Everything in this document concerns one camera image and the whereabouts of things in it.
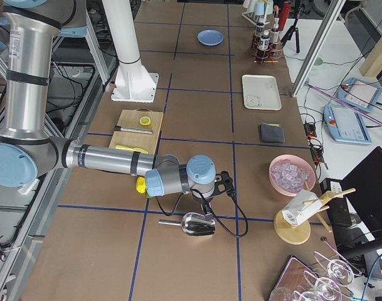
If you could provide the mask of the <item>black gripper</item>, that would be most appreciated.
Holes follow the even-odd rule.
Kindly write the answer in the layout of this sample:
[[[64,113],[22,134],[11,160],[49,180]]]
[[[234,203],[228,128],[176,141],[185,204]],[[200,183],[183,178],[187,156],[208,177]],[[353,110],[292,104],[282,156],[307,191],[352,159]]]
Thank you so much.
[[[234,197],[233,179],[227,171],[216,174],[214,181],[209,184],[194,183],[191,186],[193,199],[200,203],[205,219],[214,219],[210,202],[214,197],[226,193],[228,197]]]

